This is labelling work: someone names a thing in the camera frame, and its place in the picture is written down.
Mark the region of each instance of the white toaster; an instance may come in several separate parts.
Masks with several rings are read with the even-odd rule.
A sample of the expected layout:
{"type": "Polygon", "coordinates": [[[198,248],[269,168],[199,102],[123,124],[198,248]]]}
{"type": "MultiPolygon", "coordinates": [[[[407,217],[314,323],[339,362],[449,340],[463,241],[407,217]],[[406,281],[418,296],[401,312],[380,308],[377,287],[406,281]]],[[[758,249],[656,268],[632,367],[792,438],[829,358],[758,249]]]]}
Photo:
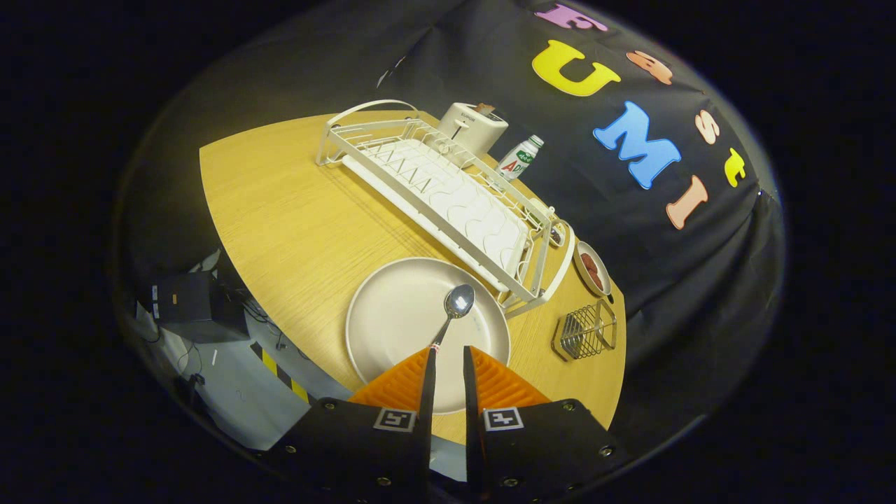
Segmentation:
{"type": "MultiPolygon", "coordinates": [[[[442,116],[438,130],[482,159],[507,129],[507,123],[495,114],[480,114],[473,110],[475,107],[469,103],[452,104],[442,116]]],[[[464,159],[460,159],[460,156],[451,161],[461,168],[472,164],[466,162],[461,166],[459,163],[464,162],[464,159]]]]}

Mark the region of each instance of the dish rack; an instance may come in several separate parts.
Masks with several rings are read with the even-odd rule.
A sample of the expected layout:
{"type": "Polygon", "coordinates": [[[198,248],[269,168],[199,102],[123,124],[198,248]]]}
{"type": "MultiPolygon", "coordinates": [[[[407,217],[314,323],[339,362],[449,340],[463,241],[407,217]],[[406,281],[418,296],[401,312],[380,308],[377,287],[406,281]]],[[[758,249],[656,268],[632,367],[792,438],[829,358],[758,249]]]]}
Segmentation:
{"type": "Polygon", "coordinates": [[[421,119],[409,103],[369,101],[327,121],[316,163],[335,161],[342,161],[495,287],[499,301],[504,297],[501,306],[508,318],[547,302],[569,267],[575,242],[572,227],[562,219],[548,219],[485,162],[421,119]],[[349,114],[386,103],[407,106],[414,117],[339,123],[349,114]],[[468,163],[478,172],[458,166],[468,163]],[[532,223],[527,213],[550,225],[532,223]],[[544,287],[548,233],[557,224],[564,225],[570,236],[564,262],[544,287]]]}

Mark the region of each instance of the round table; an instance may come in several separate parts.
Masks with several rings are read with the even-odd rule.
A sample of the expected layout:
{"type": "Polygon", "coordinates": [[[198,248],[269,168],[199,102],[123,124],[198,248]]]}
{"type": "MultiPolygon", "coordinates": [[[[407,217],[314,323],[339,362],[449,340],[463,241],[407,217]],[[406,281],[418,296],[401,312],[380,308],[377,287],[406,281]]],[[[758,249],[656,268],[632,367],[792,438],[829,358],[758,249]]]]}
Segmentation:
{"type": "MultiPolygon", "coordinates": [[[[356,116],[372,121],[395,114],[356,116]]],[[[199,156],[211,217],[246,287],[289,340],[355,391],[363,383],[349,360],[345,318],[364,279],[384,264],[412,256],[473,272],[350,169],[338,162],[315,164],[323,126],[334,115],[257,127],[205,145],[199,156]]],[[[438,123],[426,112],[421,117],[438,123]]],[[[496,165],[488,156],[483,161],[496,165]]],[[[513,185],[534,196],[519,179],[513,185]]],[[[564,248],[548,249],[545,278],[552,278],[564,248]]],[[[614,350],[564,362],[550,348],[557,321],[597,299],[574,266],[547,304],[508,320],[509,368],[551,400],[578,399],[604,428],[613,420],[625,372],[625,296],[612,279],[611,284],[614,350]]],[[[435,416],[433,434],[463,444],[464,412],[435,416]]]]}

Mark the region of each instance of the dish rack handle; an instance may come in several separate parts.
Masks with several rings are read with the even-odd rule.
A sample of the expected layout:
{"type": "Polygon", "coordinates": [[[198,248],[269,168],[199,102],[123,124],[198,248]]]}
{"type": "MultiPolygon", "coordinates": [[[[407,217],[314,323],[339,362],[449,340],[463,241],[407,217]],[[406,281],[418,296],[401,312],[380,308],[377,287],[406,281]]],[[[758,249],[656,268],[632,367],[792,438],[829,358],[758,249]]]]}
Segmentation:
{"type": "Polygon", "coordinates": [[[362,103],[360,105],[356,105],[356,106],[352,107],[351,109],[343,110],[339,114],[336,114],[335,117],[333,117],[332,119],[327,121],[325,125],[323,125],[323,135],[321,135],[321,145],[317,149],[317,164],[318,165],[321,164],[322,157],[323,157],[323,148],[326,146],[327,137],[330,134],[330,130],[332,129],[332,126],[334,124],[336,124],[336,121],[343,119],[348,114],[353,114],[355,112],[358,112],[361,109],[366,109],[368,107],[373,107],[375,105],[382,105],[384,103],[398,103],[400,105],[407,105],[408,107],[410,107],[411,109],[414,110],[414,114],[416,115],[414,118],[420,119],[420,111],[417,110],[417,107],[414,107],[407,101],[401,101],[401,100],[373,100],[373,101],[368,101],[367,103],[362,103]]]}
{"type": "Polygon", "coordinates": [[[543,290],[544,292],[541,292],[538,295],[536,299],[514,309],[509,308],[513,304],[515,304],[515,301],[505,301],[505,304],[502,306],[502,308],[504,308],[504,316],[506,318],[516,317],[517,315],[521,315],[533,308],[547,303],[554,295],[554,292],[556,292],[557,288],[560,287],[560,282],[562,282],[564,277],[566,276],[566,270],[569,269],[569,264],[572,262],[573,258],[573,251],[575,250],[575,231],[573,230],[573,226],[571,226],[569,222],[564,221],[563,219],[553,219],[548,224],[548,226],[543,228],[543,230],[547,230],[543,231],[545,232],[543,239],[550,239],[550,230],[553,229],[557,224],[566,226],[566,228],[569,230],[569,234],[566,236],[566,250],[564,251],[563,262],[560,263],[560,267],[557,269],[557,273],[554,275],[551,283],[547,286],[546,289],[543,290]]]}
{"type": "Polygon", "coordinates": [[[401,104],[401,105],[407,105],[408,107],[412,108],[412,109],[414,110],[414,113],[417,115],[417,116],[414,117],[414,118],[415,118],[415,119],[419,119],[419,118],[420,118],[420,111],[417,110],[417,107],[414,107],[413,105],[411,105],[411,104],[408,103],[407,101],[401,101],[401,100],[373,100],[373,101],[369,101],[369,102],[367,102],[367,103],[362,103],[362,104],[360,104],[360,105],[356,105],[356,106],[352,107],[351,109],[348,109],[348,110],[345,110],[345,111],[343,111],[343,112],[340,112],[339,114],[336,114],[336,116],[335,116],[334,118],[332,118],[332,119],[330,119],[329,121],[327,121],[326,129],[324,129],[324,132],[326,133],[327,131],[329,131],[330,128],[331,128],[334,124],[336,124],[336,121],[342,119],[343,117],[347,116],[348,114],[353,114],[353,113],[355,113],[355,112],[358,112],[358,111],[361,110],[361,109],[366,109],[366,108],[368,108],[368,107],[373,107],[373,106],[375,106],[375,105],[382,105],[382,104],[384,104],[384,103],[399,103],[399,104],[401,104]]]}

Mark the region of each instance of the blue letter m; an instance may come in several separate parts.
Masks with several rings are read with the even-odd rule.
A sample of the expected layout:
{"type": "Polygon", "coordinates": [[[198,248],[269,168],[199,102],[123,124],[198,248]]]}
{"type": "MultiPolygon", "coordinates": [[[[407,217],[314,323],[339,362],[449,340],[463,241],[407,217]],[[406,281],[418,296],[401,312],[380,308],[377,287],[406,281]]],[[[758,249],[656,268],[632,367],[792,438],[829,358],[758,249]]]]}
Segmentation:
{"type": "Polygon", "coordinates": [[[594,128],[594,137],[608,149],[616,148],[616,141],[625,135],[619,159],[622,161],[644,156],[644,159],[628,164],[628,171],[638,184],[650,189],[653,179],[673,161],[681,161],[681,153],[669,140],[647,141],[650,118],[640,107],[627,101],[625,113],[607,129],[594,128]]]}

